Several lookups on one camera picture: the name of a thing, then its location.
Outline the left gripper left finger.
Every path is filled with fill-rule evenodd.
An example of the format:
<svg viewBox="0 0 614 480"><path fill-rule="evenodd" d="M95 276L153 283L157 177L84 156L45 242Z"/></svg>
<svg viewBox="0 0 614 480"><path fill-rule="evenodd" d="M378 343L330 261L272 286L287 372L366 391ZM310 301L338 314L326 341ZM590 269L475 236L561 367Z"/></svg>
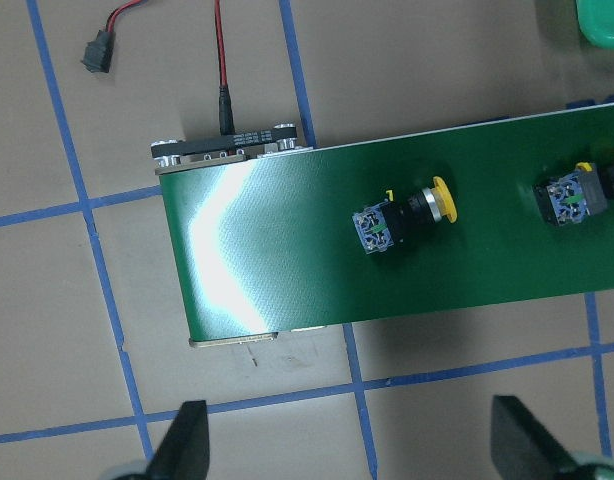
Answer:
<svg viewBox="0 0 614 480"><path fill-rule="evenodd" d="M209 428L204 400L184 402L149 463L148 479L206 479Z"/></svg>

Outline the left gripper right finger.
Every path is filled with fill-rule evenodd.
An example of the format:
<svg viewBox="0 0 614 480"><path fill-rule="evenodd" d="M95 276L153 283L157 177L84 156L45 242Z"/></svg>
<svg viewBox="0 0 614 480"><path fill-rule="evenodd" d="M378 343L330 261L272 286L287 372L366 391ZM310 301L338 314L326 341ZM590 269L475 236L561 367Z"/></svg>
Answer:
<svg viewBox="0 0 614 480"><path fill-rule="evenodd" d="M490 455L502 479L566 479L579 464L516 396L491 403Z"/></svg>

